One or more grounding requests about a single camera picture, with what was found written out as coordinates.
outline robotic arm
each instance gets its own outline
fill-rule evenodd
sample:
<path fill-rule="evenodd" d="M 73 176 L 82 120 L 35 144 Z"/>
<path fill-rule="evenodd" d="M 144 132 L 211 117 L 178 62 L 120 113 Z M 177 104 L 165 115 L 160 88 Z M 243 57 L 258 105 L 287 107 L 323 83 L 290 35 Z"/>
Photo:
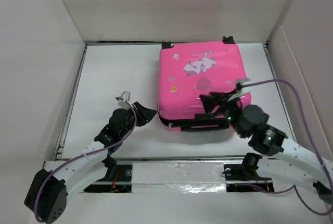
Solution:
<path fill-rule="evenodd" d="M 81 155 L 55 171 L 42 169 L 35 175 L 24 204 L 35 213 L 38 222 L 53 223 L 75 194 L 103 177 L 112 177 L 117 162 L 110 155 L 122 145 L 134 127 L 149 123 L 157 113 L 138 102 L 131 106 L 121 98 L 118 100 L 125 108 L 113 112 L 109 123 Z"/>
<path fill-rule="evenodd" d="M 257 105 L 241 108 L 239 97 L 249 93 L 244 86 L 247 81 L 239 80 L 236 89 L 229 93 L 200 95 L 207 118 L 224 115 L 239 137 L 251 138 L 248 145 L 269 157 L 248 153 L 242 162 L 242 172 L 247 178 L 269 177 L 298 185 L 317 193 L 324 202 L 333 205 L 328 176 L 316 155 L 289 139 L 282 131 L 268 125 L 269 115 Z M 332 162 L 322 159 L 332 178 Z"/>

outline cable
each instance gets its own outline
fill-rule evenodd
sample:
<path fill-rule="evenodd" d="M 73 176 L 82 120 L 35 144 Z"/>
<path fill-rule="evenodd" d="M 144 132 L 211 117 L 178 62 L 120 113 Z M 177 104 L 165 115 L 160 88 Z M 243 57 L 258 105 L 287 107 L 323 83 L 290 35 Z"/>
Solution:
<path fill-rule="evenodd" d="M 131 130 L 130 130 L 130 131 L 129 131 L 129 132 L 123 137 L 123 139 L 121 139 L 119 142 L 114 143 L 114 144 L 112 144 L 112 145 L 110 145 L 110 146 L 107 146 L 107 147 L 101 148 L 101 149 L 99 149 L 99 150 L 95 150 L 95 151 L 88 152 L 88 153 L 86 153 L 85 155 L 89 156 L 89 155 L 97 154 L 97 153 L 102 152 L 102 151 L 104 151 L 104 150 L 108 150 L 108 149 L 110 149 L 110 148 L 113 148 L 113 147 L 119 145 L 120 143 L 122 143 L 123 141 L 125 141 L 126 138 L 129 137 L 130 134 L 133 132 L 133 130 L 134 130 L 135 126 L 136 126 L 136 123 L 137 123 L 137 116 L 136 116 L 136 113 L 135 113 L 134 108 L 132 107 L 132 105 L 131 105 L 128 101 L 125 101 L 124 99 L 122 99 L 122 98 L 120 98 L 120 97 L 116 97 L 116 99 L 117 99 L 117 100 L 122 100 L 122 101 L 124 101 L 124 102 L 130 107 L 130 109 L 132 110 L 132 112 L 133 112 L 133 114 L 134 114 L 134 124 L 133 124 L 132 129 L 131 129 Z M 43 221 L 42 221 L 42 220 L 39 218 L 39 216 L 38 216 L 38 203 L 39 203 L 39 201 L 40 201 L 41 194 L 42 194 L 42 192 L 43 192 L 43 189 L 44 189 L 45 184 L 47 183 L 47 181 L 48 181 L 48 180 L 49 180 L 49 179 L 50 179 L 50 178 L 51 178 L 56 172 L 58 172 L 60 169 L 62 169 L 62 168 L 65 167 L 66 165 L 70 164 L 71 162 L 73 162 L 73 161 L 75 161 L 75 160 L 78 160 L 78 159 L 84 157 L 85 155 L 84 155 L 84 154 L 82 154 L 82 155 L 78 155 L 78 156 L 76 156 L 76 157 L 74 157 L 74 158 L 72 158 L 72 159 L 66 161 L 65 163 L 61 164 L 61 165 L 60 165 L 59 167 L 57 167 L 55 170 L 51 171 L 51 173 L 50 173 L 50 174 L 46 177 L 46 179 L 43 181 L 43 183 L 42 183 L 40 189 L 38 190 L 38 193 L 37 193 L 37 196 L 36 196 L 35 205 L 34 205 L 34 214 L 35 214 L 35 219 L 36 219 L 36 221 L 38 221 L 39 223 L 43 223 Z"/>
<path fill-rule="evenodd" d="M 327 176 L 327 179 L 328 179 L 328 183 L 329 183 L 329 186 L 330 186 L 330 189 L 331 189 L 331 193 L 333 195 L 333 182 L 332 182 L 332 178 L 327 170 L 327 167 L 324 165 L 324 161 L 323 161 L 323 158 L 322 156 L 320 155 L 319 153 L 319 150 L 316 146 L 316 144 L 314 143 L 313 141 L 313 138 L 312 138 L 312 135 L 310 133 L 310 128 L 309 128 L 309 125 L 306 121 L 306 118 L 305 118 L 305 115 L 304 115 L 304 110 L 303 110 L 303 107 L 302 107 L 302 104 L 301 104 L 301 98 L 296 90 L 296 88 L 288 81 L 285 81 L 285 80 L 281 80 L 281 79 L 271 79 L 271 80 L 267 80 L 267 81 L 262 81 L 262 82 L 255 82 L 255 83 L 251 83 L 251 84 L 245 84 L 243 85 L 244 88 L 246 87 L 251 87 L 251 86 L 257 86 L 257 85 L 261 85 L 261 84 L 266 84 L 266 83 L 270 83 L 270 82 L 282 82 L 286 85 L 288 85 L 292 91 L 294 92 L 295 96 L 296 96 L 296 99 L 297 99 L 297 104 L 298 104 L 298 108 L 300 110 L 300 113 L 301 113 L 301 118 L 302 118 L 302 121 L 303 121 L 303 124 L 305 126 L 305 130 L 306 130 L 306 133 L 308 134 L 308 137 L 309 137 L 309 140 L 310 140 L 310 143 L 313 147 L 313 150 L 314 150 L 314 153 L 315 155 L 317 156 L 317 159 L 320 163 L 320 165 L 323 166 L 323 169 L 324 169 L 324 173 L 325 175 Z M 310 210 L 311 212 L 313 212 L 314 214 L 317 214 L 317 215 L 321 215 L 321 216 L 325 216 L 325 215 L 329 215 L 331 213 L 333 213 L 333 206 L 331 206 L 331 208 L 325 212 L 325 213 L 319 213 L 315 210 L 313 210 L 305 201 L 304 199 L 301 197 L 301 195 L 299 194 L 298 190 L 296 189 L 296 186 L 293 186 L 295 191 L 296 191 L 296 194 L 298 196 L 298 198 L 300 199 L 300 201 L 303 203 L 303 205 L 308 209 Z"/>
<path fill-rule="evenodd" d="M 257 185 L 252 185 L 252 184 L 248 184 L 248 183 L 237 183 L 236 185 L 239 185 L 239 186 L 250 186 L 253 189 L 258 190 L 259 192 L 266 193 L 266 194 L 284 194 L 284 193 L 287 193 L 290 190 L 292 190 L 292 189 L 295 188 L 295 186 L 292 186 L 292 187 L 290 187 L 290 188 L 288 188 L 286 190 L 283 190 L 283 191 L 279 191 L 279 192 L 268 192 L 268 191 L 263 190 L 261 187 L 259 187 Z"/>
<path fill-rule="evenodd" d="M 267 182 L 267 179 L 264 178 L 265 182 L 266 182 L 266 187 L 267 187 L 267 191 L 269 192 L 270 191 L 270 187 L 268 186 L 268 182 Z"/>

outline white wall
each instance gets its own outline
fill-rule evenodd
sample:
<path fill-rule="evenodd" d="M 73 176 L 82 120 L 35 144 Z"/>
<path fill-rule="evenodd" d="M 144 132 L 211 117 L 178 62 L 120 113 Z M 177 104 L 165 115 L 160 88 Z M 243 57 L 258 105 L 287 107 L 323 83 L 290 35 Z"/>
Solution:
<path fill-rule="evenodd" d="M 26 223 L 25 194 L 50 158 L 84 42 L 61 0 L 0 0 L 0 222 Z"/>
<path fill-rule="evenodd" d="M 298 87 L 314 139 L 332 159 L 332 0 L 289 0 L 272 36 L 268 48 L 277 75 Z M 298 140 L 310 147 L 293 94 L 283 93 Z"/>
<path fill-rule="evenodd" d="M 286 0 L 63 0 L 84 40 L 264 43 Z"/>

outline screw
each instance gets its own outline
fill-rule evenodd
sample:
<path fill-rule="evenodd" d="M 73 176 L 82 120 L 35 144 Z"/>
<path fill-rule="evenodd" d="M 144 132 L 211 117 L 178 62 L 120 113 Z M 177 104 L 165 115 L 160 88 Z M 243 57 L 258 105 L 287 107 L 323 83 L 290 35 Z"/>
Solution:
<path fill-rule="evenodd" d="M 226 176 L 231 176 L 231 169 L 230 168 L 226 168 L 224 170 L 224 173 L 225 173 Z"/>
<path fill-rule="evenodd" d="M 127 177 L 132 176 L 132 171 L 131 171 L 130 169 L 127 169 L 127 170 L 125 171 L 125 175 L 126 175 Z"/>

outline white floor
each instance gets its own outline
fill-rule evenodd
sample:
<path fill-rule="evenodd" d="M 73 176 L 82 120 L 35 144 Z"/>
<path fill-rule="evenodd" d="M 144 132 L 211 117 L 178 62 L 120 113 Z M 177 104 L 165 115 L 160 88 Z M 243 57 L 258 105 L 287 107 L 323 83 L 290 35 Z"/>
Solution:
<path fill-rule="evenodd" d="M 239 44 L 247 77 L 252 82 L 272 79 L 263 46 Z M 62 158 L 83 150 L 108 123 L 117 108 L 114 99 L 124 90 L 131 102 L 156 108 L 160 45 L 89 46 L 80 77 Z M 291 136 L 276 84 L 253 87 L 252 103 L 270 115 L 269 124 Z M 113 154 L 115 158 L 217 157 L 245 155 L 248 140 L 233 130 L 204 133 L 170 132 L 158 117 L 137 128 Z"/>

